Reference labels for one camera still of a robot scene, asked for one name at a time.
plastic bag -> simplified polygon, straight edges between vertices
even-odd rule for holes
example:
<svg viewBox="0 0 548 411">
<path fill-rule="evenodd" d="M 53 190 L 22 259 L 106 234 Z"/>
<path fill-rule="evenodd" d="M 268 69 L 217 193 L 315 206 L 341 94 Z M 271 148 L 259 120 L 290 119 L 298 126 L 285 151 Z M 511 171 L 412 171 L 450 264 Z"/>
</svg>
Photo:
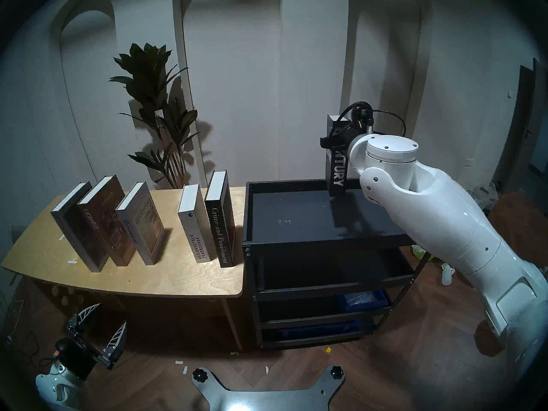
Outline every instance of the plastic bag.
<svg viewBox="0 0 548 411">
<path fill-rule="evenodd" d="M 374 302 L 377 300 L 375 296 L 373 295 L 373 292 L 345 294 L 344 296 L 346 301 L 348 302 L 348 306 L 366 304 L 366 303 Z"/>
<path fill-rule="evenodd" d="M 481 210 L 491 210 L 499 199 L 495 185 L 492 182 L 486 188 L 475 187 L 467 191 Z"/>
</svg>

curved wooden tabletop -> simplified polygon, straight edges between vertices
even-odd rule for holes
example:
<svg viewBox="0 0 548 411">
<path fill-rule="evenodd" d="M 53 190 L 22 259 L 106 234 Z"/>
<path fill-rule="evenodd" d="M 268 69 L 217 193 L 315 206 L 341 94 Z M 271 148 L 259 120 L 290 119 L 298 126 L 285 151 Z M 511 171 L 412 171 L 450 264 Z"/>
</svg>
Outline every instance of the curved wooden tabletop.
<svg viewBox="0 0 548 411">
<path fill-rule="evenodd" d="M 221 268 L 217 258 L 197 264 L 177 215 L 181 190 L 152 190 L 152 198 L 168 231 L 158 263 L 146 266 L 136 251 L 129 265 L 116 266 L 109 258 L 103 270 L 93 273 L 78 257 L 50 214 L 62 196 L 38 215 L 9 251 L 2 265 L 14 272 L 65 286 L 147 296 L 188 298 L 237 297 L 243 288 L 242 226 L 245 187 L 232 187 L 230 194 L 236 223 L 235 262 Z"/>
</svg>

book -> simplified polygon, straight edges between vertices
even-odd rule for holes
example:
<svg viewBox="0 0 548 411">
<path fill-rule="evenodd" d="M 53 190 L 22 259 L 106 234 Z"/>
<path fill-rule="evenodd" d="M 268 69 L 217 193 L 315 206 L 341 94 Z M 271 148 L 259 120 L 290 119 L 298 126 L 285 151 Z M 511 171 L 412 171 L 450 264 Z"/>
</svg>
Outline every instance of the book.
<svg viewBox="0 0 548 411">
<path fill-rule="evenodd" d="M 92 189 L 91 183 L 79 182 L 50 211 L 75 252 L 91 272 L 101 272 L 109 254 L 88 225 L 77 203 Z"/>
<path fill-rule="evenodd" d="M 348 125 L 348 119 L 343 117 L 337 122 L 339 116 L 327 116 L 327 135 L 332 128 L 342 129 Z M 346 174 L 348 171 L 348 159 L 340 151 L 326 150 L 326 183 L 330 196 L 344 196 L 346 193 Z"/>
<path fill-rule="evenodd" d="M 164 226 L 146 182 L 135 183 L 116 213 L 145 265 L 154 265 L 162 249 Z"/>
<path fill-rule="evenodd" d="M 135 247 L 116 208 L 125 194 L 116 175 L 106 176 L 79 201 L 78 207 L 117 266 L 127 266 Z"/>
<path fill-rule="evenodd" d="M 211 261 L 214 250 L 213 237 L 209 229 L 209 219 L 198 184 L 183 187 L 177 214 L 196 262 Z"/>
<path fill-rule="evenodd" d="M 205 194 L 205 208 L 219 265 L 221 268 L 234 266 L 236 230 L 230 199 L 229 177 L 226 170 L 213 172 Z"/>
</svg>

black book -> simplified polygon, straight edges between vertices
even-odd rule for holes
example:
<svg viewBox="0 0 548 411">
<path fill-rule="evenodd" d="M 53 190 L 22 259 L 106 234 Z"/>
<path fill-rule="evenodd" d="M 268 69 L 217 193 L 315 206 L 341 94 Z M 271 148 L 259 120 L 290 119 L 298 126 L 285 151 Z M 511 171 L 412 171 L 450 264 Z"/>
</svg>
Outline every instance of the black book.
<svg viewBox="0 0 548 411">
<path fill-rule="evenodd" d="M 235 224 L 226 170 L 215 171 L 205 195 L 205 209 L 221 268 L 234 266 Z"/>
</svg>

gray book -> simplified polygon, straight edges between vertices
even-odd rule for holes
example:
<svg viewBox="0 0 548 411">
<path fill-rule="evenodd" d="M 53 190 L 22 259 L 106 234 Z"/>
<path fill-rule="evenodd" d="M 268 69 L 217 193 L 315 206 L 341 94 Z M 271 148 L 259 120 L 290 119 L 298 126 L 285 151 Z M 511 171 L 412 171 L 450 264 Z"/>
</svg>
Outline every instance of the gray book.
<svg viewBox="0 0 548 411">
<path fill-rule="evenodd" d="M 154 265 L 162 249 L 164 226 L 146 182 L 136 182 L 116 208 L 145 265 Z"/>
<path fill-rule="evenodd" d="M 209 262 L 214 246 L 206 207 L 198 184 L 185 185 L 177 210 L 186 238 L 197 263 Z"/>
<path fill-rule="evenodd" d="M 92 189 L 90 182 L 79 182 L 51 210 L 66 239 L 91 272 L 101 272 L 109 254 L 80 212 L 77 203 Z"/>
</svg>

